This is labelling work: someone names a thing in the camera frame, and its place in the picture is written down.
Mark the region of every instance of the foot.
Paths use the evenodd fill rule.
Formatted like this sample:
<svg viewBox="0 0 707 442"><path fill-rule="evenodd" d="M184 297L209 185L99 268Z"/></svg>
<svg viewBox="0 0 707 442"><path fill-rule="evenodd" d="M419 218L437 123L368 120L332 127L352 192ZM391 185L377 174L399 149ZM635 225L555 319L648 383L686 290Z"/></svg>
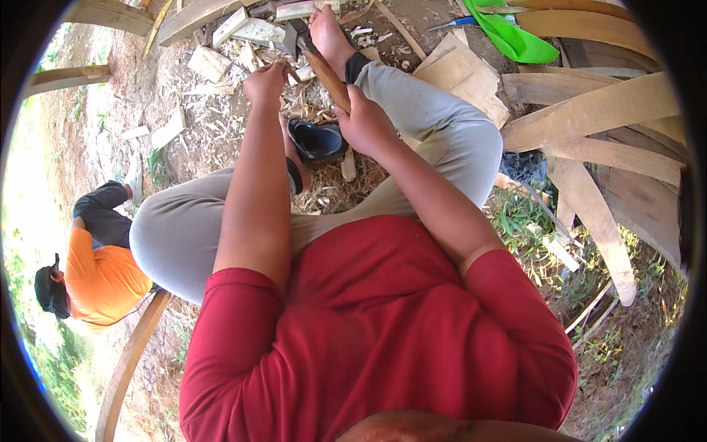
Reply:
<svg viewBox="0 0 707 442"><path fill-rule="evenodd" d="M312 43L319 50L322 57L337 73L339 80L346 78L346 62L356 50L351 47L344 32L339 27L337 17L330 5L322 10L314 8L309 20Z"/></svg>
<svg viewBox="0 0 707 442"><path fill-rule="evenodd" d="M139 206L142 202L142 156L138 151L130 158L130 166L128 166L128 173L125 174L125 179L123 184L130 187L128 192L128 197L130 197L130 202Z"/></svg>
<svg viewBox="0 0 707 442"><path fill-rule="evenodd" d="M297 154L297 148L287 134L287 119L282 115L280 115L280 128L282 129L282 140L285 142L285 156L295 162L302 178L302 192L307 192L312 185L312 177L302 164L302 160Z"/></svg>

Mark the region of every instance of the shoe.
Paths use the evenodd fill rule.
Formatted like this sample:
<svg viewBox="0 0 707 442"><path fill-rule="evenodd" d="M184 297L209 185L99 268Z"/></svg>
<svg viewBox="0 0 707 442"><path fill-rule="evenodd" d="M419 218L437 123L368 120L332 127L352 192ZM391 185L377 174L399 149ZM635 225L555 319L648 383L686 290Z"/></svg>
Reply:
<svg viewBox="0 0 707 442"><path fill-rule="evenodd" d="M138 151L130 158L130 166L128 166L123 184L130 186L130 190L133 192L130 202L134 206L139 206L142 203L142 155Z"/></svg>
<svg viewBox="0 0 707 442"><path fill-rule="evenodd" d="M287 121L287 135L303 163L334 163L346 154L349 143L341 136L338 124L315 126L300 118Z"/></svg>

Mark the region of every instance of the white shoe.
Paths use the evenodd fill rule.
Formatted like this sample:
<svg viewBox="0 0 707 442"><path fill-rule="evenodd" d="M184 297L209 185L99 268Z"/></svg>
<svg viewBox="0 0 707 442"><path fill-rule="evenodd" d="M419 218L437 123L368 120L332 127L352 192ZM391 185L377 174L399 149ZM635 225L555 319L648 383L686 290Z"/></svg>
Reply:
<svg viewBox="0 0 707 442"><path fill-rule="evenodd" d="M130 158L130 166L125 174L123 184L130 186L133 192L133 197L130 202L134 206L139 206L142 203L142 155L138 151Z"/></svg>

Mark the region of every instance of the orange t-shirt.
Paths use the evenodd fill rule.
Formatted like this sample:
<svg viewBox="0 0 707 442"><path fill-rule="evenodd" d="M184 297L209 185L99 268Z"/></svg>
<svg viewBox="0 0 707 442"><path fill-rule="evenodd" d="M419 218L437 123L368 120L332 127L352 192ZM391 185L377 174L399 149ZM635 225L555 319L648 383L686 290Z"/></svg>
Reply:
<svg viewBox="0 0 707 442"><path fill-rule="evenodd" d="M64 282L71 316L95 333L107 329L101 324L111 324L129 313L152 287L130 249L106 245L93 250L90 233L77 227L71 228L69 236Z"/></svg>

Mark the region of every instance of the black cap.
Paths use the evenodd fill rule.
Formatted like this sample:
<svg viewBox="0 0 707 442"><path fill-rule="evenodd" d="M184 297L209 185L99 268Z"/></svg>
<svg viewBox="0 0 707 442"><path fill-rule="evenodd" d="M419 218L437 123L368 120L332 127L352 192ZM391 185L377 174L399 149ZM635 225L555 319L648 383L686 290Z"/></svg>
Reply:
<svg viewBox="0 0 707 442"><path fill-rule="evenodd" d="M37 270L35 274L35 293L42 310L54 313L57 319L62 320L67 319L70 313L65 285L52 280L52 270L59 269L59 253L55 253L54 258L54 265Z"/></svg>

